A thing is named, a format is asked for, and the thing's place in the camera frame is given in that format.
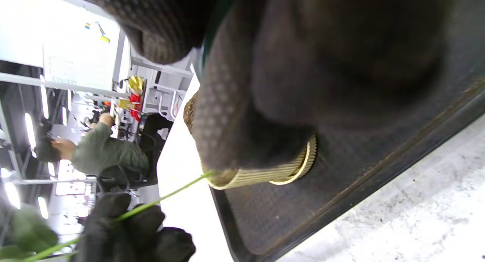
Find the person's left hand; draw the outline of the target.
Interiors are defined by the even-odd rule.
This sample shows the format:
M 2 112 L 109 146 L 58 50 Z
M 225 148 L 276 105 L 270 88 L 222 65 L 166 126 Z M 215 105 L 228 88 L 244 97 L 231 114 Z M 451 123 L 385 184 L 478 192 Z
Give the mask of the person's left hand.
M 188 262 L 196 253 L 191 234 L 163 226 L 159 205 L 118 220 L 128 212 L 128 193 L 104 195 L 86 218 L 71 262 Z

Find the person's right hand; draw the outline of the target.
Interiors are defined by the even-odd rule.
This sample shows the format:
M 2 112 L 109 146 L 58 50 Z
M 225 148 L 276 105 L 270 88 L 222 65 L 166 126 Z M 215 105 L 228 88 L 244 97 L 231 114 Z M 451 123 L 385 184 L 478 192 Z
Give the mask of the person's right hand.
M 211 170 L 292 160 L 314 134 L 375 131 L 435 89 L 455 0 L 89 0 L 160 65 L 204 48 L 192 136 Z

